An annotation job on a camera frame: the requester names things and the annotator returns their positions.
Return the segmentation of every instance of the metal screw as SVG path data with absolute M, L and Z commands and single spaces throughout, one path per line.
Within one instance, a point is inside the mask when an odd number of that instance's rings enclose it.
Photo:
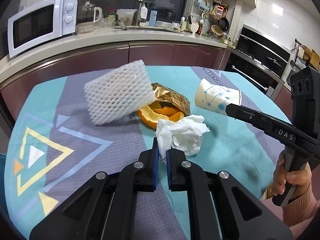
M 227 173 L 226 171 L 222 171 L 219 173 L 219 176 L 223 179 L 227 179 L 229 178 L 229 173 Z
M 106 177 L 106 174 L 103 171 L 100 171 L 96 174 L 97 179 L 104 179 Z
M 136 162 L 133 164 L 133 166 L 137 169 L 141 169 L 143 167 L 143 163 L 142 162 Z
M 184 162 L 181 163 L 181 166 L 184 167 L 184 168 L 189 168 L 191 166 L 191 162 L 184 161 Z

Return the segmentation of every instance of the cutting board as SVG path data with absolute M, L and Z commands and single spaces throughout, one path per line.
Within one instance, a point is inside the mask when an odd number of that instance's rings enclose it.
M 311 63 L 317 70 L 319 70 L 319 62 L 320 62 L 320 56 L 319 56 L 314 50 L 312 50 L 310 63 Z

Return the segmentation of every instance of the human hand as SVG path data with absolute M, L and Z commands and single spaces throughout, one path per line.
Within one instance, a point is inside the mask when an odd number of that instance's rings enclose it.
M 297 185 L 296 190 L 292 194 L 292 198 L 297 198 L 303 195 L 310 183 L 311 183 L 311 169 L 309 163 L 307 163 L 304 170 L 287 172 L 284 169 L 284 151 L 279 155 L 276 170 L 273 172 L 273 181 L 271 191 L 274 196 L 282 195 L 285 190 L 285 183 L 288 182 L 291 185 Z

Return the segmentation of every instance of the white microwave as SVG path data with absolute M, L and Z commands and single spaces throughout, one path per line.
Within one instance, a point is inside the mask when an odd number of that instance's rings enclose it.
M 77 0 L 45 0 L 8 20 L 9 57 L 76 31 Z

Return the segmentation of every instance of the blue bottle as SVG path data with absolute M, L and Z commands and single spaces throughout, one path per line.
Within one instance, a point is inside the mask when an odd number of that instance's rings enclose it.
M 154 7 L 150 13 L 149 26 L 154 27 L 156 25 L 157 13 L 158 11 Z

